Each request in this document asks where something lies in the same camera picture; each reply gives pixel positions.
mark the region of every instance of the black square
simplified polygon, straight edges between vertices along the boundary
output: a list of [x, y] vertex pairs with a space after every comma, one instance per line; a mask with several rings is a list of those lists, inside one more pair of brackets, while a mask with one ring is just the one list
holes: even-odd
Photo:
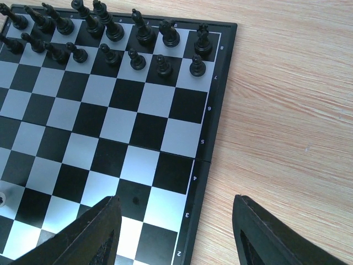
[[26, 187], [34, 158], [34, 156], [11, 151], [1, 180]]
[[38, 125], [46, 125], [55, 98], [32, 94], [23, 120]]
[[153, 186], [186, 194], [193, 160], [183, 156], [160, 153]]
[[108, 77], [117, 77], [117, 73], [119, 72], [120, 65], [121, 65], [121, 60], [122, 57], [124, 56], [123, 51], [116, 51], [113, 50], [114, 52], [117, 52], [120, 56], [119, 62], [115, 66], [110, 66], [105, 62], [105, 55], [104, 53], [99, 49], [97, 52], [97, 55], [95, 57], [93, 67], [91, 70], [91, 75], [97, 75], [97, 76], [108, 76]]
[[40, 67], [18, 65], [10, 89], [32, 92], [40, 71]]
[[11, 149], [21, 121], [0, 116], [0, 147]]
[[121, 202], [121, 215], [143, 222], [150, 192], [150, 186], [120, 179], [116, 194]]
[[70, 139], [70, 134], [69, 131], [46, 127], [37, 156], [61, 163]]
[[177, 232], [143, 224], [135, 260], [153, 265], [172, 263]]
[[[183, 58], [192, 59], [192, 57], [196, 54], [195, 51], [195, 42], [198, 40], [196, 31], [190, 31], [188, 40], [186, 41], [185, 51]], [[204, 61], [214, 62], [216, 58], [216, 52], [218, 47], [218, 40], [220, 39], [220, 35], [218, 33], [210, 33], [208, 35], [208, 39], [212, 42], [213, 48], [209, 55], [202, 56]]]
[[127, 144], [99, 139], [90, 170], [120, 177]]
[[153, 55], [151, 66], [148, 70], [146, 83], [161, 84], [163, 86], [175, 87], [178, 80], [179, 70], [182, 58], [165, 56], [165, 59], [170, 62], [173, 72], [168, 77], [160, 77], [157, 73], [157, 55]]
[[167, 118], [137, 113], [130, 144], [160, 150]]
[[145, 83], [117, 79], [109, 106], [137, 112]]
[[131, 29], [130, 36], [129, 36], [129, 40], [127, 41], [126, 51], [129, 51], [129, 49], [133, 48], [137, 52], [141, 52], [143, 54], [152, 54], [154, 51], [154, 47], [156, 45], [159, 29], [153, 27], [152, 30], [156, 34], [155, 40], [153, 42], [151, 42], [150, 44], [143, 46], [138, 42], [138, 40], [136, 38], [136, 33], [138, 31], [138, 28], [137, 28], [137, 26], [133, 26]]
[[42, 228], [50, 198], [48, 194], [25, 188], [15, 220]]
[[77, 134], [99, 137], [107, 109], [107, 107], [81, 103], [72, 131]]
[[62, 164], [53, 195], [80, 203], [88, 172], [88, 170]]
[[169, 117], [191, 123], [201, 123], [206, 98], [206, 92], [176, 88]]
[[87, 31], [87, 22], [84, 20], [81, 23], [81, 26], [79, 28], [77, 38], [75, 41], [76, 45], [79, 46], [89, 46], [89, 47], [96, 47], [98, 48], [100, 45], [100, 39], [103, 36], [103, 31], [101, 36], [98, 38], [93, 38]]
[[57, 92], [57, 97], [81, 101], [88, 78], [89, 75], [86, 73], [65, 71]]
[[0, 253], [5, 249], [7, 238], [10, 235], [13, 220], [0, 215]]

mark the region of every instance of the wooden table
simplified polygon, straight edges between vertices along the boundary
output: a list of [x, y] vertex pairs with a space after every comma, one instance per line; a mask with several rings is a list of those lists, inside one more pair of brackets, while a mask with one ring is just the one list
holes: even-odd
[[112, 12], [239, 25], [192, 263], [239, 264], [231, 216], [243, 194], [353, 264], [350, 1], [104, 2]]

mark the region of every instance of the black pawn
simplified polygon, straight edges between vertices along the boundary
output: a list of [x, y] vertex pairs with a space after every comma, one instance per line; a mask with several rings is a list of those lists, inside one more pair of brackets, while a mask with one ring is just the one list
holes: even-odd
[[104, 32], [104, 25], [90, 14], [89, 8], [85, 7], [83, 0], [73, 0], [71, 7], [78, 11], [81, 18], [87, 22], [87, 32], [95, 39], [101, 38]]
[[72, 52], [72, 57], [75, 60], [75, 62], [78, 62], [78, 63], [86, 62], [88, 58], [88, 54], [85, 50], [78, 49], [74, 43], [67, 43], [66, 48], [70, 52]]
[[106, 26], [106, 36], [111, 41], [119, 41], [124, 37], [124, 29], [118, 24], [114, 23], [113, 16], [106, 10], [106, 4], [99, 0], [93, 1], [93, 10], [99, 16], [100, 21]]
[[41, 15], [40, 13], [38, 13], [37, 11], [34, 11], [29, 6], [24, 6], [24, 10], [27, 14], [31, 16], [32, 20], [37, 25], [37, 28], [41, 30], [43, 33], [48, 33], [53, 29], [54, 23], [51, 18]]
[[70, 18], [62, 18], [60, 13], [55, 11], [54, 7], [49, 4], [42, 3], [42, 6], [44, 7], [45, 13], [55, 20], [56, 29], [59, 33], [62, 35], [70, 35], [73, 32], [75, 25]]
[[157, 55], [157, 73], [160, 77], [168, 77], [172, 74], [173, 68], [163, 55]]
[[206, 24], [199, 25], [197, 30], [198, 40], [195, 42], [195, 51], [201, 56], [206, 56], [212, 51], [212, 42], [208, 39], [208, 26]]
[[143, 19], [141, 12], [136, 9], [132, 10], [131, 15], [132, 20], [135, 22], [136, 27], [138, 28], [136, 33], [136, 38], [141, 45], [148, 45], [155, 41], [156, 34], [151, 26], [146, 25], [145, 20]]
[[23, 44], [20, 43], [18, 40], [8, 39], [1, 33], [0, 33], [0, 41], [5, 43], [7, 49], [13, 54], [21, 54], [24, 50]]
[[104, 53], [105, 62], [108, 65], [115, 66], [120, 62], [120, 55], [116, 51], [111, 50], [107, 44], [102, 43], [99, 48]]
[[167, 47], [176, 47], [180, 43], [180, 35], [173, 27], [175, 21], [163, 20], [159, 23], [159, 32], [163, 35], [163, 43]]
[[58, 63], [67, 62], [69, 54], [66, 51], [55, 48], [51, 43], [44, 43], [44, 48], [51, 53], [51, 57], [54, 61]]
[[4, 3], [0, 3], [0, 13], [7, 15], [12, 20], [12, 25], [17, 29], [25, 29], [28, 26], [28, 20], [23, 15], [16, 15]]
[[146, 59], [137, 53], [135, 49], [129, 49], [130, 65], [135, 70], [142, 70], [146, 66]]

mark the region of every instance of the white square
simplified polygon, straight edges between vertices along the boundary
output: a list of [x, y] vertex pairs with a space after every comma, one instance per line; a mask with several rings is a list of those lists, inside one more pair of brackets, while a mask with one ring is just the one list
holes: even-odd
[[143, 222], [179, 232], [186, 195], [152, 187]]
[[174, 91], [175, 87], [146, 83], [138, 112], [167, 118], [172, 106]]
[[98, 138], [72, 133], [62, 162], [89, 170], [97, 144]]
[[116, 194], [119, 178], [90, 171], [84, 187], [81, 204], [95, 206], [106, 196]]
[[204, 61], [206, 65], [206, 72], [201, 77], [195, 77], [190, 73], [190, 65], [192, 63], [192, 59], [183, 59], [181, 61], [179, 76], [177, 80], [177, 87], [186, 88], [190, 90], [210, 91], [211, 82], [213, 79], [213, 71], [215, 69], [214, 62]]
[[76, 220], [79, 203], [52, 196], [42, 229], [57, 234]]
[[122, 217], [117, 254], [129, 259], [135, 259], [138, 241], [142, 231], [143, 222]]
[[125, 51], [124, 56], [122, 57], [121, 66], [119, 68], [119, 73], [117, 74], [118, 79], [132, 80], [136, 82], [145, 82], [149, 66], [152, 61], [152, 54], [143, 54], [142, 55], [146, 60], [146, 66], [142, 70], [135, 70], [131, 67], [131, 59], [129, 57], [129, 52]]
[[0, 191], [6, 196], [6, 203], [0, 208], [0, 215], [14, 220], [22, 199], [24, 187], [7, 181], [0, 181]]
[[53, 194], [61, 163], [36, 157], [28, 177], [26, 188]]
[[161, 151], [195, 158], [200, 134], [201, 124], [168, 119]]
[[130, 142], [136, 114], [136, 112], [129, 110], [108, 108], [100, 137], [128, 144]]
[[90, 75], [82, 102], [108, 107], [115, 82], [112, 77]]
[[40, 228], [14, 221], [3, 256], [18, 259], [37, 246]]

